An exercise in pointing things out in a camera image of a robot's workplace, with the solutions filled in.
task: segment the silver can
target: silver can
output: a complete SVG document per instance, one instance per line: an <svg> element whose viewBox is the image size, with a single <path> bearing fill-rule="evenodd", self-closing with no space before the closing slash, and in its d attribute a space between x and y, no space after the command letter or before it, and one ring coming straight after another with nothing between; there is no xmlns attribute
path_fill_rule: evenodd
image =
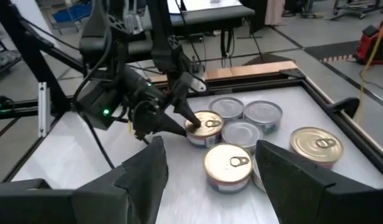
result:
<svg viewBox="0 0 383 224"><path fill-rule="evenodd" d="M341 158L344 151L335 135L312 127L295 130L291 134L290 146L297 154L328 169Z"/></svg>
<svg viewBox="0 0 383 224"><path fill-rule="evenodd" d="M236 193L247 186L252 162L250 154L235 144L220 143L206 154L204 168L208 184L221 193Z"/></svg>
<svg viewBox="0 0 383 224"><path fill-rule="evenodd" d="M256 142L263 139L263 131L252 121L238 119L229 121L222 129L222 140L243 147L255 154Z"/></svg>
<svg viewBox="0 0 383 224"><path fill-rule="evenodd" d="M224 122L228 122L242 118L244 104L235 98L223 97L212 101L209 104L209 110L218 113Z"/></svg>
<svg viewBox="0 0 383 224"><path fill-rule="evenodd" d="M262 178L260 177L258 163L256 161L256 158L252 158L252 167L253 167L253 172L252 172L253 183L256 186L258 186L258 188L260 188L260 190L262 190L266 193L265 186L263 186Z"/></svg>
<svg viewBox="0 0 383 224"><path fill-rule="evenodd" d="M264 134L271 134L278 130L283 110L269 101L254 101L244 109L244 118L256 123Z"/></svg>
<svg viewBox="0 0 383 224"><path fill-rule="evenodd" d="M184 122L187 138L195 147L209 148L220 142L224 122L219 114L213 111L198 111L195 116L201 121L199 128L190 121Z"/></svg>

